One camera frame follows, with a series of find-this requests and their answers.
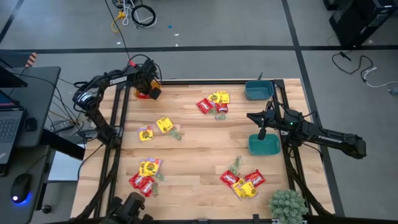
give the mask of laptop keyboard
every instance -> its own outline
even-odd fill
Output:
[[[0,142],[11,142],[14,140],[18,128],[19,119],[0,118]]]

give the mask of teal container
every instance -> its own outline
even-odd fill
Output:
[[[264,140],[258,140],[258,134],[249,137],[249,152],[254,156],[271,156],[280,152],[279,137],[276,134],[266,134]]]
[[[262,73],[257,80],[248,81],[244,86],[244,95],[247,100],[268,100],[274,95],[272,82],[261,80]]]

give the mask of succulent plant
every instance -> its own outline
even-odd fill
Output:
[[[269,208],[281,224],[301,224],[302,215],[308,212],[304,198],[294,190],[277,190],[269,200]]]

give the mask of gray floor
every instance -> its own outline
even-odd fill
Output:
[[[158,13],[159,23],[151,29],[122,27],[128,47],[173,47],[216,45],[292,45],[281,1],[237,0],[160,1],[144,0]],[[5,24],[16,1],[1,7],[0,25]],[[288,0],[300,45],[338,45],[328,24],[331,12],[321,0]],[[120,48],[119,35],[110,29],[111,18],[103,2],[85,0],[25,1],[12,23],[0,49],[89,49]],[[398,17],[388,20],[372,37],[371,45],[398,44]],[[358,73],[347,75],[331,62],[338,52],[304,51],[303,57],[323,126],[356,133],[367,143],[363,160],[332,150],[343,208],[348,217],[398,220],[394,191],[398,180],[395,116],[398,98],[387,87],[370,88]],[[267,78],[301,78],[294,51],[239,50],[202,52],[145,53],[161,67],[166,78],[255,78],[260,72]],[[353,62],[336,58],[347,70],[358,66],[365,54],[378,67],[369,81],[398,80],[398,50],[352,52]],[[60,66],[61,77],[70,81],[89,80],[126,63],[124,53],[40,54],[35,66]],[[72,105],[75,89],[59,82],[64,101]],[[52,110],[60,112],[56,106]],[[47,194],[60,190],[65,198],[54,204],[52,215],[35,214],[32,223],[66,220],[73,202],[75,186],[56,185]]]

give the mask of wooden table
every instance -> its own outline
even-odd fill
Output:
[[[290,107],[307,114],[300,80],[285,79],[284,82]],[[214,116],[202,114],[195,103],[221,90],[229,92],[231,104],[228,105],[227,120],[216,121]],[[114,88],[106,90],[101,103],[101,112],[108,122],[114,92]],[[157,101],[138,100],[132,91],[129,99],[115,196],[125,200],[131,192],[137,191],[128,180],[137,173],[141,159],[153,157],[163,160],[160,171],[167,178],[166,182],[158,181],[158,197],[146,198],[144,213],[156,220],[247,219],[252,218],[253,214],[259,214],[260,218],[272,218],[268,209],[269,199],[276,190],[289,189],[284,156],[282,152],[275,156],[252,156],[247,148],[249,136],[257,134],[259,128],[246,117],[246,113],[264,110],[266,101],[246,100],[244,85],[166,85],[162,87]],[[153,140],[140,142],[137,129],[148,124],[155,127],[155,122],[163,116],[172,120],[182,140],[177,141],[168,134],[161,135],[156,131]],[[267,133],[278,134],[273,129],[267,129]],[[99,145],[99,142],[90,142],[85,157]],[[78,215],[96,192],[103,154],[104,147],[82,167],[71,217]],[[302,146],[300,155],[308,188],[333,213],[319,153]],[[243,158],[240,177],[259,169],[267,180],[257,188],[259,194],[256,198],[239,201],[233,191],[219,180],[237,156]],[[102,215],[105,215],[105,199]]]

